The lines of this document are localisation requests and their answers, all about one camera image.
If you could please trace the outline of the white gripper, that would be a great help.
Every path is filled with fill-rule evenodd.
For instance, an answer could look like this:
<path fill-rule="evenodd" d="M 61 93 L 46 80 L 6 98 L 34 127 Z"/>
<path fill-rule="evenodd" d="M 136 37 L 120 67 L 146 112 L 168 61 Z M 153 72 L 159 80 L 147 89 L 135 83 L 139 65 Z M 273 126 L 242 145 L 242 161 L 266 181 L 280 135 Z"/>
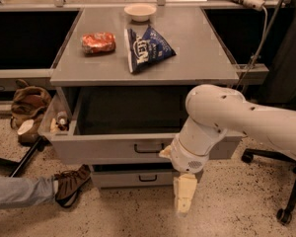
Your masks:
<path fill-rule="evenodd" d="M 176 135 L 170 145 L 159 152 L 161 158 L 169 159 L 173 167 L 181 173 L 174 177 L 175 210 L 178 215 L 187 215 L 197 186 L 199 173 L 209 160 L 209 155 L 195 155 L 184 148 Z"/>

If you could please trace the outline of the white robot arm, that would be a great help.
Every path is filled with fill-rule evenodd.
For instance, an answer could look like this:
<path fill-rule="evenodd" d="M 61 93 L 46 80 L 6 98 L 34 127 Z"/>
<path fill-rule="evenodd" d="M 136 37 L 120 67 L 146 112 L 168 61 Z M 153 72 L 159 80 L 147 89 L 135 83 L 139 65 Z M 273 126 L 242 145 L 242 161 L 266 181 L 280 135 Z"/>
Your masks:
<path fill-rule="evenodd" d="M 228 131 L 260 141 L 296 162 L 296 111 L 248 102 L 237 90 L 200 85 L 186 96 L 188 118 L 172 143 L 160 152 L 180 173 L 174 178 L 175 208 L 188 213 L 196 190 L 196 175 L 211 149 Z"/>

